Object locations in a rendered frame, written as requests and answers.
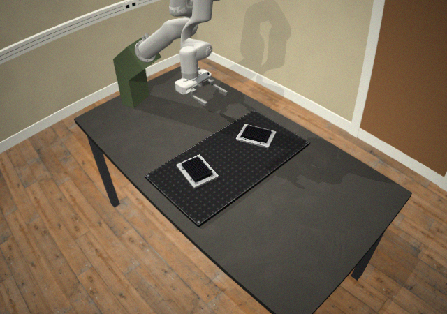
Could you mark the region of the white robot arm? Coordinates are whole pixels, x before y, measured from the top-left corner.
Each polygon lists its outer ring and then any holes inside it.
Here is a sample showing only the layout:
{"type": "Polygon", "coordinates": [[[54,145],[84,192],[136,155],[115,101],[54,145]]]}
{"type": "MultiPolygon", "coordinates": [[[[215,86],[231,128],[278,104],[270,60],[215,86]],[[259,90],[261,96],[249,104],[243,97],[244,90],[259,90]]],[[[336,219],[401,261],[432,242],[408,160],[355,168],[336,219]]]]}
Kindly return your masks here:
{"type": "Polygon", "coordinates": [[[170,0],[170,14],[184,18],[168,20],[150,37],[148,33],[142,35],[142,40],[135,45],[137,58],[149,63],[175,39],[181,38],[179,56],[182,77],[196,81],[197,84],[204,82],[210,73],[199,75],[198,61],[212,53],[212,46],[207,42],[191,39],[191,36],[196,33],[197,24],[211,20],[213,1],[219,0],[170,0]]]}

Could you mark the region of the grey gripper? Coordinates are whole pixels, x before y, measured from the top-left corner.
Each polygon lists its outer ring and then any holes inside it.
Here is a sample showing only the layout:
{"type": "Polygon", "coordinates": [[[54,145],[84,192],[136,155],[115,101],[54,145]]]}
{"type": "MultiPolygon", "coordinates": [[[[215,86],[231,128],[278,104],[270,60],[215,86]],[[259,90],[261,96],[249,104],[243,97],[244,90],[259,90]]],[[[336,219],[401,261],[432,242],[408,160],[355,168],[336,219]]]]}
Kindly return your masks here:
{"type": "MultiPolygon", "coordinates": [[[[206,70],[199,70],[199,75],[208,72],[206,70]]],[[[210,73],[210,72],[209,72],[210,73]]],[[[188,80],[188,79],[184,79],[182,77],[182,79],[178,80],[175,82],[175,88],[176,91],[178,91],[179,93],[185,95],[187,93],[190,92],[190,95],[192,98],[196,99],[200,104],[204,105],[204,106],[208,106],[207,102],[203,99],[199,99],[198,97],[196,97],[194,94],[197,93],[196,89],[198,89],[201,86],[205,86],[205,85],[212,85],[214,88],[219,90],[219,93],[223,94],[223,95],[227,95],[228,92],[225,89],[222,89],[221,87],[218,87],[215,83],[214,80],[212,80],[212,74],[209,74],[209,78],[207,78],[204,82],[201,82],[200,84],[197,84],[196,81],[192,81],[192,80],[188,80]]]]}

